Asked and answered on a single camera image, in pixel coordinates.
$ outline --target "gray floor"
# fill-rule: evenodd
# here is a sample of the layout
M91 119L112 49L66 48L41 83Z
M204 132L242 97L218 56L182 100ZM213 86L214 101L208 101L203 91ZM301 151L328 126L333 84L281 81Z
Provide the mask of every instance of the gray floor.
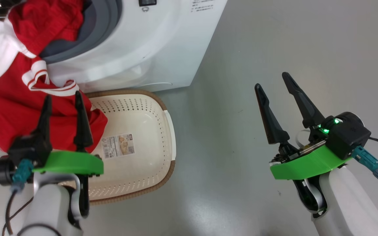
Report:
M378 137L378 2L230 0L193 84L157 93L177 136L173 176L152 193L93 207L85 235L317 235L293 184L268 167L277 146L267 144L253 86L263 85L291 137L303 128L283 71L324 115L355 112ZM378 144L366 148L378 158ZM357 163L350 169L378 208L378 181Z

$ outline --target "product label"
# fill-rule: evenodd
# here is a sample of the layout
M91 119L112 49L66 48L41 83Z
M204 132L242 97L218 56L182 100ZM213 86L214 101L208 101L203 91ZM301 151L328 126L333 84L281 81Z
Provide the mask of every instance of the product label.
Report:
M191 3L192 3L191 12L211 10L214 8L215 1L216 0L191 0Z
M126 156L135 153L134 137L131 133L102 138L105 159Z

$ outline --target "white stripe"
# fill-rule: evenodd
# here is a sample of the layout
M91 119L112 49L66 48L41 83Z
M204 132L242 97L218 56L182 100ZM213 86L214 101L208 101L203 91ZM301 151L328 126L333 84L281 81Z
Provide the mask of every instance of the white stripe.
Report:
M59 96L59 97L72 96L72 95L75 95L76 91L80 90L77 83L73 80L70 85L67 85L62 88L34 88L40 76L46 76L45 83L46 84L50 83L48 71L46 71L46 62L44 60L38 60L35 63L33 63L31 66L31 70L24 73L21 79L23 83L31 91L42 91L44 93L51 94L54 96Z
M50 90L50 89L37 89L37 88L34 88L33 90L42 91L42 92L45 92L47 94L51 94L51 95L58 96L58 97L68 97L68 96L75 95L75 92L79 91L80 88L79 88L78 85L75 85L73 88L65 90L65 91L54 91L54 90Z

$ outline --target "blue connector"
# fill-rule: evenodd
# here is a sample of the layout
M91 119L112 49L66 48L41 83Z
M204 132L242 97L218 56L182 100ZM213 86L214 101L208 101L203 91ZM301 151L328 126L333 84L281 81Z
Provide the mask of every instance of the blue connector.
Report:
M351 155L359 163L363 164L369 170L372 171L373 175L378 179L378 160L362 146L358 146L354 149Z
M10 188L11 192L17 191L21 193L24 189L24 184L27 182L27 179L32 175L33 163L29 159L23 159L20 161L20 164L15 170L14 175L12 176L12 186Z

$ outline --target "laundry basket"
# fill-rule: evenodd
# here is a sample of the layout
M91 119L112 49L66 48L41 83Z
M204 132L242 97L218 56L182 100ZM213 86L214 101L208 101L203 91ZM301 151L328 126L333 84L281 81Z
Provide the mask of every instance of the laundry basket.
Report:
M144 90L102 91L87 97L108 118L93 151L104 162L104 174L89 178L90 203L113 203L164 185L176 158L173 123L164 103Z

